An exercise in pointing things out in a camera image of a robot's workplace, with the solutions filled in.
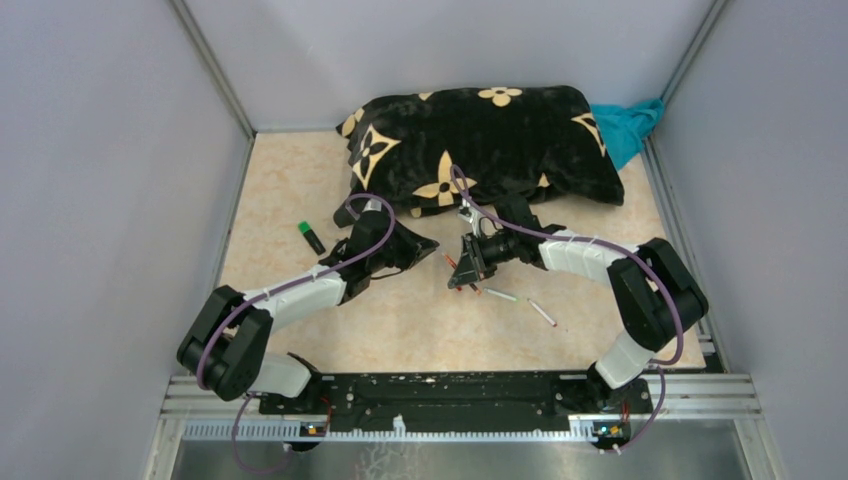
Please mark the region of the black marker with green tip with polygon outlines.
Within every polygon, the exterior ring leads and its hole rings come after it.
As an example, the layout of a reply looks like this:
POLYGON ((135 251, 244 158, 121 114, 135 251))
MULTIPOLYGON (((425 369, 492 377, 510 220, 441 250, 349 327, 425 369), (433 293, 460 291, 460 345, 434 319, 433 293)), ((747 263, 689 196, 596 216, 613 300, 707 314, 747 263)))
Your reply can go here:
POLYGON ((299 222, 297 228, 308 246, 316 255, 323 255, 326 252, 326 247, 307 221, 299 222))

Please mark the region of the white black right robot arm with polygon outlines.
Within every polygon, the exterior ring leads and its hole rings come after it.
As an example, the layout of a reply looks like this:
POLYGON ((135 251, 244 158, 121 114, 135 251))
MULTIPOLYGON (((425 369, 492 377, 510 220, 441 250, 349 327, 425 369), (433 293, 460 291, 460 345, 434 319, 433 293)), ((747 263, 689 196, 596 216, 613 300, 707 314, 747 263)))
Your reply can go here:
POLYGON ((612 290, 623 330, 587 370, 580 396, 600 412, 612 412, 627 387, 669 343, 682 348, 683 335, 709 311, 702 289, 665 239, 623 246, 556 224, 540 225, 521 196, 501 199, 490 214, 465 199, 459 218, 470 232, 448 281, 451 288, 492 277, 499 265, 518 260, 544 271, 574 274, 612 290))

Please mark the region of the white pen with green tip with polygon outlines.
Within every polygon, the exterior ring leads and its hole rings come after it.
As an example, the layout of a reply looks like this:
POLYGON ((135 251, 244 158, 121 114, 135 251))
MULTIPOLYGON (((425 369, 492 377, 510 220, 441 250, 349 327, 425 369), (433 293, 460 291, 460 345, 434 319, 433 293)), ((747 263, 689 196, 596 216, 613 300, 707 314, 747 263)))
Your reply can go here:
POLYGON ((511 294, 508 294, 508 293, 505 293, 505 292, 502 292, 502 291, 499 291, 499 290, 496 290, 496 289, 493 289, 493 288, 490 288, 490 287, 484 287, 483 291, 487 294, 494 295, 494 296, 497 296, 499 298, 503 298, 503 299, 508 300, 508 301, 512 301, 512 302, 519 301, 519 298, 514 296, 514 295, 511 295, 511 294))

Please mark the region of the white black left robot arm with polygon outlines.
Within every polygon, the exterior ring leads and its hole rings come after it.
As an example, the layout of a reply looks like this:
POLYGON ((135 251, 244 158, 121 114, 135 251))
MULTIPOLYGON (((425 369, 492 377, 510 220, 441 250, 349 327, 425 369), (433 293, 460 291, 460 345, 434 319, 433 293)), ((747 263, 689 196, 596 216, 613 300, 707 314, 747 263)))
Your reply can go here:
POLYGON ((297 413, 319 404, 317 370, 297 355, 268 352, 276 331, 365 291, 384 269, 411 269, 439 246, 387 213, 367 211, 350 235, 299 277, 241 292, 212 291, 176 351, 177 362, 198 385, 223 401, 248 394, 282 396, 297 413))

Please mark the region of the white marker with red tip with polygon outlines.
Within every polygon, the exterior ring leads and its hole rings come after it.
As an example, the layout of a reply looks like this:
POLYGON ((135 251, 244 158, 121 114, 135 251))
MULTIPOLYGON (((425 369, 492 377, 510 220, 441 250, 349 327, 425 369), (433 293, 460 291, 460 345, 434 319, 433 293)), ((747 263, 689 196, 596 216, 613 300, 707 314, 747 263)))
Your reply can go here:
POLYGON ((527 299, 528 304, 552 327, 557 327, 557 321, 533 299, 527 299))

